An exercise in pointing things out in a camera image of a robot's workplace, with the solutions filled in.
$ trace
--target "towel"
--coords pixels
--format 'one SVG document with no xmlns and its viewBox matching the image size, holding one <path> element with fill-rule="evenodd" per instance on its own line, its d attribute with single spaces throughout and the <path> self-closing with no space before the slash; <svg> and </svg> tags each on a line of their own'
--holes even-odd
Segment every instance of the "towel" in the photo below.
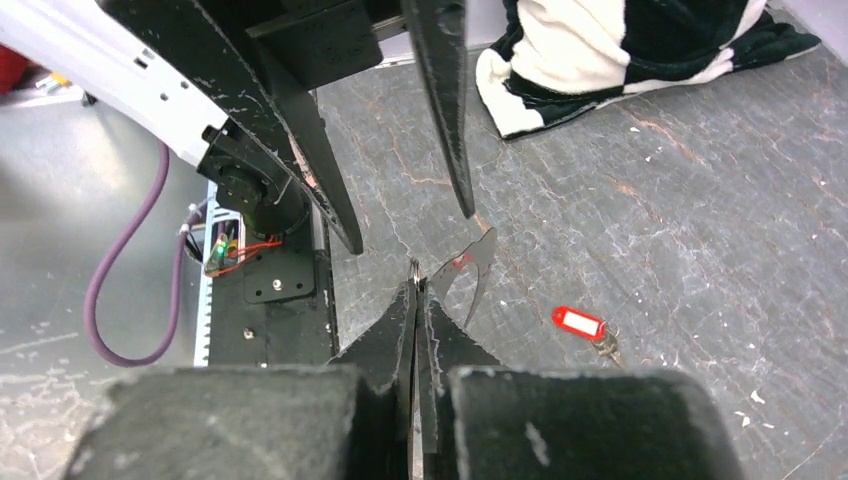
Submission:
<svg viewBox="0 0 848 480">
<path fill-rule="evenodd" d="M 502 138 L 612 102 L 781 62 L 820 40 L 777 23 L 766 0 L 504 0 L 507 31 L 477 61 Z"/>
</svg>

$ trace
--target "paper scrap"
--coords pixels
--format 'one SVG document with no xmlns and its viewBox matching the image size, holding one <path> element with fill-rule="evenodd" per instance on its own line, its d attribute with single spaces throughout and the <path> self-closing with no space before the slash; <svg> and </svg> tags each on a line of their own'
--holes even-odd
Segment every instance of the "paper scrap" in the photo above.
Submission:
<svg viewBox="0 0 848 480">
<path fill-rule="evenodd" d="M 766 401 L 765 401 L 765 400 L 763 400 L 763 399 L 762 399 L 762 397 L 760 397 L 760 395 L 757 393 L 757 391 L 756 391 L 756 390 L 754 390 L 753 392 L 751 392 L 751 400 L 753 400 L 753 401 L 755 401 L 755 402 L 757 402 L 757 403 L 766 403 Z"/>
</svg>

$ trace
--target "marble-patterned surface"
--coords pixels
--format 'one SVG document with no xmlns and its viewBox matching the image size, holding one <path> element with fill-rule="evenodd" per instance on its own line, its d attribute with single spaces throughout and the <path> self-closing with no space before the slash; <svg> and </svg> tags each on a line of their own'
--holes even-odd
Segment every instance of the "marble-patterned surface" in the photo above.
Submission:
<svg viewBox="0 0 848 480">
<path fill-rule="evenodd" d="M 582 309 L 618 330 L 631 365 L 709 389 L 750 478 L 846 478 L 848 69 L 832 54 L 513 143 L 469 85 L 467 221 L 424 98 L 413 67 L 320 90 L 366 248 L 333 244 L 343 344 L 378 318 L 410 256 L 431 273 L 497 227 L 470 333 L 506 364 L 609 366 L 550 321 L 558 305 Z M 457 317 L 470 277 L 449 297 Z"/>
</svg>

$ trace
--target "white wall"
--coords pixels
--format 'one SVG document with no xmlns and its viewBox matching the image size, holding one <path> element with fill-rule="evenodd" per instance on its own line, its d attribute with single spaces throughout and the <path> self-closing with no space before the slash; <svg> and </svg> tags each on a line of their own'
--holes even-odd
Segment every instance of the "white wall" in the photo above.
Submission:
<svg viewBox="0 0 848 480">
<path fill-rule="evenodd" d="M 506 12 L 501 0 L 466 0 L 468 5 L 468 40 L 470 48 L 484 47 L 506 31 Z M 412 59 L 409 34 L 404 33 L 380 43 L 386 62 Z"/>
</svg>

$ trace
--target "white label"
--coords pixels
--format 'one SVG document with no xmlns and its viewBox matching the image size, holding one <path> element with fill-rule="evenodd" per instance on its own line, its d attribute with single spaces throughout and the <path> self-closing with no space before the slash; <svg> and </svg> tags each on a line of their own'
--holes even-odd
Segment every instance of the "white label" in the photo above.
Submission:
<svg viewBox="0 0 848 480">
<path fill-rule="evenodd" d="M 575 330 L 579 330 L 589 335 L 590 337 L 597 335 L 598 328 L 601 326 L 601 322 L 588 319 L 582 315 L 577 315 L 574 312 L 567 312 L 565 314 L 565 319 L 563 319 L 563 323 Z"/>
</svg>

